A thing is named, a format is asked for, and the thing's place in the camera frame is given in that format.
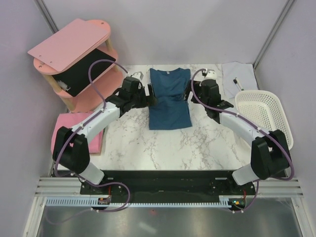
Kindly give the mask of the dark blue t shirt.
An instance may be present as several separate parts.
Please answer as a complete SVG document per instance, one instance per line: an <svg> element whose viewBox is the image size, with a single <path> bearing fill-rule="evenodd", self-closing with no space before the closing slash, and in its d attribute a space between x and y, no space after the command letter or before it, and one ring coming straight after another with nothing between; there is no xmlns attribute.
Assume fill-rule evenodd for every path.
<svg viewBox="0 0 316 237"><path fill-rule="evenodd" d="M157 104L149 107L150 130L175 130L192 126L184 93L191 79L191 70L178 68L161 71L150 68L150 80Z"/></svg>

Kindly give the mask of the pink t shirt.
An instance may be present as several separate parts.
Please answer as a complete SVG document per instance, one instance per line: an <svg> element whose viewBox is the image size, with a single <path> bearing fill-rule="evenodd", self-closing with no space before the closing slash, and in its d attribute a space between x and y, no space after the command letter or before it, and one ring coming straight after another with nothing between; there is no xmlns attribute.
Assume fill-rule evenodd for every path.
<svg viewBox="0 0 316 237"><path fill-rule="evenodd" d="M93 113L92 111L89 111L86 113L60 114L57 118L55 128L54 128L52 138L51 138L51 153L53 153L53 150L54 150L56 135L59 128L61 128L62 126L71 128L72 126L85 120L92 113ZM90 143L88 143L89 152L91 154L99 154L102 148L102 141L103 141L103 130L98 135L96 135Z"/></svg>

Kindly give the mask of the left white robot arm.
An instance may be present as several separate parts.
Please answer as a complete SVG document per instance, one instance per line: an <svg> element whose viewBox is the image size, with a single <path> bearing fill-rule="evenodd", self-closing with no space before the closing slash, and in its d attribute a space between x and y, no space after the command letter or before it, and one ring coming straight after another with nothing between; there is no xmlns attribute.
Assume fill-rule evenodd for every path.
<svg viewBox="0 0 316 237"><path fill-rule="evenodd" d="M91 183L92 190L97 194L104 194L108 190L108 181L104 179L104 172L90 161L88 145L110 123L131 109L155 105L157 99L150 83L148 91L149 94L146 94L145 87L139 79L126 77L122 86L105 99L101 108L71 128L59 128L52 155L55 161L55 175L59 175L58 165L62 165Z"/></svg>

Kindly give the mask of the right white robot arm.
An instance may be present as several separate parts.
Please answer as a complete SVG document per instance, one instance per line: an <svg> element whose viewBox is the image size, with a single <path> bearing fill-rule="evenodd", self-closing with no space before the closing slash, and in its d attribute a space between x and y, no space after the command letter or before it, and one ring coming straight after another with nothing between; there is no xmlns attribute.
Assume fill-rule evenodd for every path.
<svg viewBox="0 0 316 237"><path fill-rule="evenodd" d="M226 182L227 191L238 194L245 184L268 178L277 179L278 174L288 168L290 175L282 180L291 180L294 167L285 134L279 129L271 131L259 127L239 114L233 104L223 100L214 70L202 68L194 74L198 73L204 77L203 81L192 78L185 90L184 99L187 100L189 94L192 94L191 101L202 105L210 119L232 130L251 147L250 163L233 171L232 179Z"/></svg>

